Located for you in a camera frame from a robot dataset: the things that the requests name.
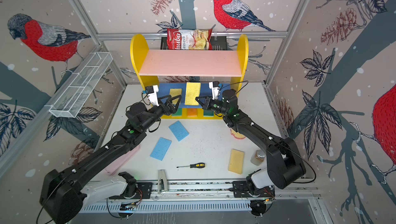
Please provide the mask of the dark green scouring sponge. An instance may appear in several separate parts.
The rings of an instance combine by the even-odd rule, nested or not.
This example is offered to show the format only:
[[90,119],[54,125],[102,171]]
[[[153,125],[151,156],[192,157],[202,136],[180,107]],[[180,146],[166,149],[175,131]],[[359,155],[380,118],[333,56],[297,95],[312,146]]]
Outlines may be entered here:
[[203,116],[204,117],[213,117],[214,116],[214,112],[210,111],[210,110],[204,110],[203,111]]

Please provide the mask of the light green foam sponge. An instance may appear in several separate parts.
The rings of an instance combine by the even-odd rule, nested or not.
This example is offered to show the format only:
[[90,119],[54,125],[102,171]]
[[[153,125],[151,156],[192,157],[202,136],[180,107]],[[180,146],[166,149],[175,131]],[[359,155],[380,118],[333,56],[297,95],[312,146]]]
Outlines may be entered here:
[[179,108],[174,114],[172,114],[172,116],[174,117],[179,117],[183,115],[183,110],[182,108]]

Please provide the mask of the orange foam sponge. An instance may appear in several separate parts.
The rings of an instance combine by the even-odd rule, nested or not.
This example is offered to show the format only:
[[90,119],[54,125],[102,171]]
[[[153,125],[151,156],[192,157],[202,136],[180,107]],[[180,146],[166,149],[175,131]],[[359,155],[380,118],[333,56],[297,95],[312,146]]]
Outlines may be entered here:
[[187,109],[187,117],[188,118],[198,117],[198,109],[197,108],[188,108]]

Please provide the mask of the yellow cellulose sponge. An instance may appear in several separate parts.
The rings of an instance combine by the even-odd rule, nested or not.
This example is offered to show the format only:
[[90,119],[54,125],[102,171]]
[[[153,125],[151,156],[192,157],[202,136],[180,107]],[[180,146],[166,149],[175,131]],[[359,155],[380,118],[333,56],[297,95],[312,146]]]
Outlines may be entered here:
[[201,83],[199,82],[186,83],[185,105],[198,106],[199,103],[196,101],[196,97],[200,96],[200,91],[201,91]]

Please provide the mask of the pale yellow sponge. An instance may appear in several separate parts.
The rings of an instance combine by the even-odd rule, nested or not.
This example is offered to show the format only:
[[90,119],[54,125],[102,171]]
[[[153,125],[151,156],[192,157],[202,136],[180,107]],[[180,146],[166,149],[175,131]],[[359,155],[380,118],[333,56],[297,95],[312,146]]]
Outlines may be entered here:
[[231,150],[228,171],[236,174],[243,172],[244,152],[236,149]]

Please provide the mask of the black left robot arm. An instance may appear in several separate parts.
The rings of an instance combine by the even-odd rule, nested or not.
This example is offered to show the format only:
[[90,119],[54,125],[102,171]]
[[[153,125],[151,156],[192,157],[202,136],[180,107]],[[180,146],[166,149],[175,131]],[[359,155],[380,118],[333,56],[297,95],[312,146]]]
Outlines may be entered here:
[[126,112],[125,126],[105,146],[61,172],[50,171],[44,177],[39,202],[52,221],[65,224],[72,220],[88,198],[83,187],[113,161],[137,147],[147,130],[164,115],[176,113],[181,98],[181,95],[160,97],[158,105],[152,108],[142,102],[134,103]]

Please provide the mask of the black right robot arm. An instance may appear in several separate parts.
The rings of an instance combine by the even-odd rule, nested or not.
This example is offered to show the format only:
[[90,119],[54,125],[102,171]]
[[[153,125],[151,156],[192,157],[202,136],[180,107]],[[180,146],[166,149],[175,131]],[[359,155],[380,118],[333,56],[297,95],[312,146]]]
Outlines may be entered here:
[[202,109],[221,114],[229,128],[247,137],[265,153],[267,167],[246,178],[251,190],[273,185],[284,189],[306,174],[295,141],[275,136],[254,122],[239,108],[235,90],[225,90],[221,100],[202,96],[196,97],[196,101]]

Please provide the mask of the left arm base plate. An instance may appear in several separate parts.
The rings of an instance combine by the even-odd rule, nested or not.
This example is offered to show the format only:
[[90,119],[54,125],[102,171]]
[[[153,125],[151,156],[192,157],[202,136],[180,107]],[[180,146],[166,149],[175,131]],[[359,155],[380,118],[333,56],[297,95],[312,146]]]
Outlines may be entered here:
[[151,182],[128,183],[119,199],[150,199],[152,187]]

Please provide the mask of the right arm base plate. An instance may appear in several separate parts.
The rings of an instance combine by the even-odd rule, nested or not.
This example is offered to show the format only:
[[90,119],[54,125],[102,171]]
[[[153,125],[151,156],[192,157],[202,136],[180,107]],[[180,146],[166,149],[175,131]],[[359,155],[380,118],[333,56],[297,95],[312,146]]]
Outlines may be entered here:
[[258,189],[253,183],[248,181],[233,181],[230,191],[233,192],[235,198],[274,198],[275,191],[273,186],[266,186]]

